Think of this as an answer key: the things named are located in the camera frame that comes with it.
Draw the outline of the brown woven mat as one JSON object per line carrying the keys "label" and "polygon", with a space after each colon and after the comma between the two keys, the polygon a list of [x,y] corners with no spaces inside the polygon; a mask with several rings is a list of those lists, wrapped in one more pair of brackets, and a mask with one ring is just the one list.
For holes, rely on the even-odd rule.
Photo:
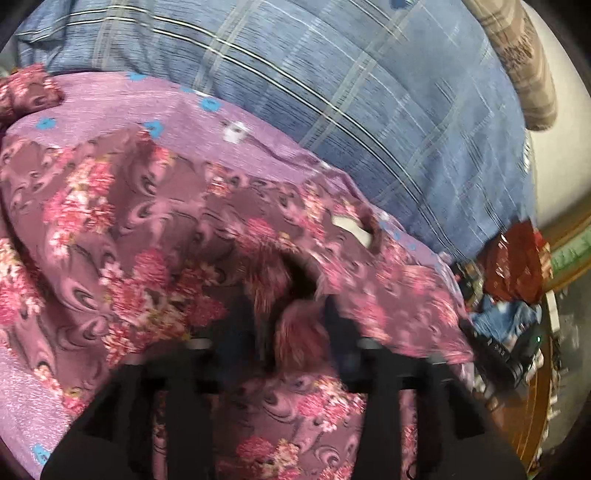
{"label": "brown woven mat", "polygon": [[552,347],[546,342],[540,352],[544,365],[521,392],[493,397],[488,404],[493,419],[530,477],[539,470],[538,458],[548,426],[552,393]]}

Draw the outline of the beige striped pillow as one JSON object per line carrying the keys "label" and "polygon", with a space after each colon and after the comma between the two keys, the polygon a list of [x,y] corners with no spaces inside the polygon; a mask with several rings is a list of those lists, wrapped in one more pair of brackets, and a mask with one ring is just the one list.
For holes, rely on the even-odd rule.
{"label": "beige striped pillow", "polygon": [[542,43],[519,0],[465,0],[485,30],[517,92],[530,131],[550,129],[557,118],[554,81]]}

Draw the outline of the blue denim cloth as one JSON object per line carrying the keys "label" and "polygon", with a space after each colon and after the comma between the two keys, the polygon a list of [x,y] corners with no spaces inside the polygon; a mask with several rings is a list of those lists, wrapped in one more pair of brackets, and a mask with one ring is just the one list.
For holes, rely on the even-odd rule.
{"label": "blue denim cloth", "polygon": [[494,300],[485,295],[480,310],[470,314],[478,333],[492,337],[508,349],[512,349],[519,336],[530,326],[539,324],[542,318],[540,305],[523,301]]}

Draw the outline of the blue plaid blanket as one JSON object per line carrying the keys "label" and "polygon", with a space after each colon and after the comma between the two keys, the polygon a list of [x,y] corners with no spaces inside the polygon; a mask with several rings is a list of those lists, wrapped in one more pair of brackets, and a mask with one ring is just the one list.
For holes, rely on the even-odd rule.
{"label": "blue plaid blanket", "polygon": [[437,251],[535,215],[517,93],[460,1],[46,1],[21,65],[127,71],[235,104]]}

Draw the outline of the red plastic bag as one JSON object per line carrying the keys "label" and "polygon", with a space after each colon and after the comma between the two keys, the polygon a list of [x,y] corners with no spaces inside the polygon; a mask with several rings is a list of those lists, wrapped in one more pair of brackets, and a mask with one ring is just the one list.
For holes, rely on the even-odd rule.
{"label": "red plastic bag", "polygon": [[491,239],[477,257],[484,292],[495,300],[539,303],[544,285],[542,240],[530,220],[514,223]]}

